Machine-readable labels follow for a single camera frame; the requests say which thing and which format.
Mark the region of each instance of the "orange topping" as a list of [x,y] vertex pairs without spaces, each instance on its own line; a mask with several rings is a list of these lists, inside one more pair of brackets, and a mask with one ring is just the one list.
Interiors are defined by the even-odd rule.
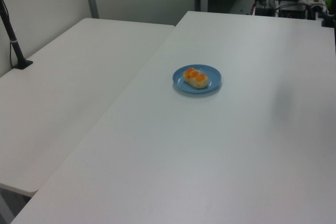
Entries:
[[196,71],[194,68],[189,68],[188,70],[185,71],[185,74],[191,73],[193,71]]
[[196,78],[196,81],[197,82],[204,81],[205,79],[206,79],[206,75],[205,74],[200,74],[200,76]]
[[191,72],[190,74],[187,74],[187,78],[196,78],[199,75],[200,75],[200,72],[195,71],[195,72]]

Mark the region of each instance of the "blue plate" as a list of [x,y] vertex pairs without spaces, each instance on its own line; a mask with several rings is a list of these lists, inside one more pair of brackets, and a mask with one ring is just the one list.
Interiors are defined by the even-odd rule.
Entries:
[[[189,68],[194,68],[199,72],[206,74],[209,79],[208,86],[203,89],[197,89],[186,83],[183,80],[183,73]],[[188,65],[178,69],[173,74],[173,82],[176,84],[176,86],[184,92],[192,94],[203,94],[215,90],[219,86],[221,78],[221,73],[217,69],[207,65]]]

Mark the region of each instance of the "tabletop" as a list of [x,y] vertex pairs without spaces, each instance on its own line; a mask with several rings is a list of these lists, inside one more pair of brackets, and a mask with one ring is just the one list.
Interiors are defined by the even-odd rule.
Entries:
[[0,78],[0,187],[32,196],[173,26],[84,19]]
[[13,223],[335,223],[335,83],[333,29],[188,12]]

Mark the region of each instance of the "white desk surface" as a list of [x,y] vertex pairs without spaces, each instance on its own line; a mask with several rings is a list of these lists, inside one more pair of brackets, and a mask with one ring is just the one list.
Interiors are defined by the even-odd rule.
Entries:
[[188,12],[13,224],[336,223],[335,121],[333,29]]
[[32,196],[173,28],[84,19],[1,77],[0,187]]

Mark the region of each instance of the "bread roll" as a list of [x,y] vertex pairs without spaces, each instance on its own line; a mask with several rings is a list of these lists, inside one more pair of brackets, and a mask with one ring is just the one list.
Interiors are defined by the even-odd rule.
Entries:
[[183,79],[186,83],[197,89],[205,88],[209,84],[208,77],[194,68],[185,70],[183,73]]

